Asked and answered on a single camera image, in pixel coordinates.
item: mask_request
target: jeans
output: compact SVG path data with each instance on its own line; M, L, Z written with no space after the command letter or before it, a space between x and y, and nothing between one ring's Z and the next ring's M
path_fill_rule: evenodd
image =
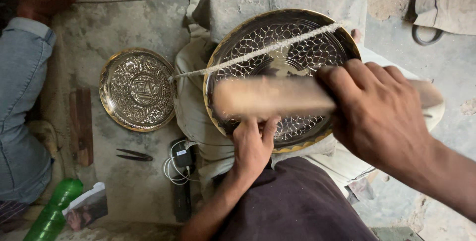
M25 126L46 78L56 35L14 18L0 38L0 201L32 203L51 179L51 157Z

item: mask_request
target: dark brown cloth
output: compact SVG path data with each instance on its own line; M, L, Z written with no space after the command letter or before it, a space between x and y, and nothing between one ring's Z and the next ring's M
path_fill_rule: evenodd
M377 240L329 175L301 157L266 168L214 239Z

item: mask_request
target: bottle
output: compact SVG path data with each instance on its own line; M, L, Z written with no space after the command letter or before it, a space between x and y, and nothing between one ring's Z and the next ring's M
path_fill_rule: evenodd
M66 224L63 209L80 196L82 191L83 183L80 180L68 178L58 183L50 201L43 208L23 241L54 241Z

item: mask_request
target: rope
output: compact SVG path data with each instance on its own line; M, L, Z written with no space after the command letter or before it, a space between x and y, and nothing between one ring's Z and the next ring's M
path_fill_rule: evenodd
M256 57L256 56L259 56L259 55L262 55L262 54L267 54L270 51L277 50L281 47L289 46L292 43L300 42L300 41L312 38L314 36L317 36L317 35L325 33L325 32L334 32L334 31L337 30L337 28L343 27L346 24L347 24L346 21L340 21L340 22L332 23L330 25L325 25L325 26L322 26L322 27L320 27L318 29L315 29L313 31L307 32L305 34L301 34L301 35L298 35L298 36L295 36L295 37L292 37L292 38L289 38L289 39L285 39L285 40L273 43L270 46L265 47L263 49L245 54L245 55L240 56L240 57L236 57L235 59L232 59L230 61L218 64L218 65L215 65L215 66L212 66L212 67L209 67L209 68L205 68L205 69L201 69L201 70L197 70L197 71L193 71L193 72L187 72L187 73L183 73L183 74L178 74L178 75L175 75L175 76L170 76L169 77L169 82L172 82L173 79L178 79L178 78L182 78L182 77L191 77L191 76L199 76L199 75L210 74L210 73L215 72L217 70L220 70L220 69L229 67L231 65L234 65L235 63L244 62L244 61L247 61L247 60L249 60L253 57Z

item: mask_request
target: large brass plate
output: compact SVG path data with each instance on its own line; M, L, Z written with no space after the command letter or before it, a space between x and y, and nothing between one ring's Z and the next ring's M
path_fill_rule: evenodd
M101 71L99 96L121 126L139 132L156 130L175 115L173 68L157 53L131 48L111 56Z
M324 14L301 9L282 9L257 15L237 26L220 42L207 67L227 62L277 41L307 33L333 22L334 20ZM341 27L333 33L326 32L205 75L203 85L205 106L217 128L223 134L232 134L239 121L231 116L222 119L213 109L213 90L220 80L283 74L313 76L322 65L342 65L352 58L360 59L360 54L350 34ZM274 136L275 147L298 150L321 140L323 135L328 135L331 132L330 126L329 119L325 117L283 118L278 123Z

